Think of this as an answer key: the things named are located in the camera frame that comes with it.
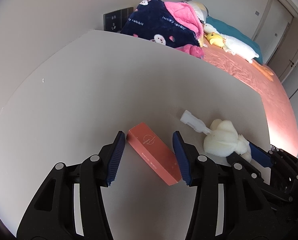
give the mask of yellow duck plush toy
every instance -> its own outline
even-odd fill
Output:
[[[207,36],[205,36],[207,38],[207,40],[209,41],[209,43],[211,45],[215,45],[218,47],[223,47],[225,45],[225,39],[222,38],[219,34],[217,33],[209,33]]]

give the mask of wall switch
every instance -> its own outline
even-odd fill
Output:
[[[103,15],[103,29],[107,32],[119,32],[133,13],[133,7],[106,13]]]
[[[122,29],[121,10],[103,15],[103,29],[107,32],[118,32]]]

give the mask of red box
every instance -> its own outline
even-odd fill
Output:
[[[181,180],[175,154],[145,123],[130,129],[127,141],[169,186]]]

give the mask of teal pillow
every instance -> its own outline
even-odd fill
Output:
[[[235,37],[236,39],[246,43],[247,45],[249,45],[250,47],[253,48],[253,50],[259,54],[258,58],[254,58],[254,60],[256,62],[258,62],[260,65],[263,64],[263,59],[262,59],[262,54],[261,54],[261,50],[259,45],[254,42],[252,39],[250,39],[249,37],[247,37],[246,35],[242,34],[239,30],[237,30],[236,28],[220,21],[217,19],[214,19],[212,17],[207,17],[206,23],[211,24],[214,28],[217,29],[218,32],[220,32],[221,34],[224,35],[228,35],[228,36],[232,36]]]

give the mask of orange bed sheet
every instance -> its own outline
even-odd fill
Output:
[[[204,60],[221,68],[257,91],[264,104],[267,116],[270,143],[290,154],[298,154],[298,127],[289,98],[274,74],[268,80],[252,64],[238,55],[226,53],[222,48],[208,45],[204,50]]]

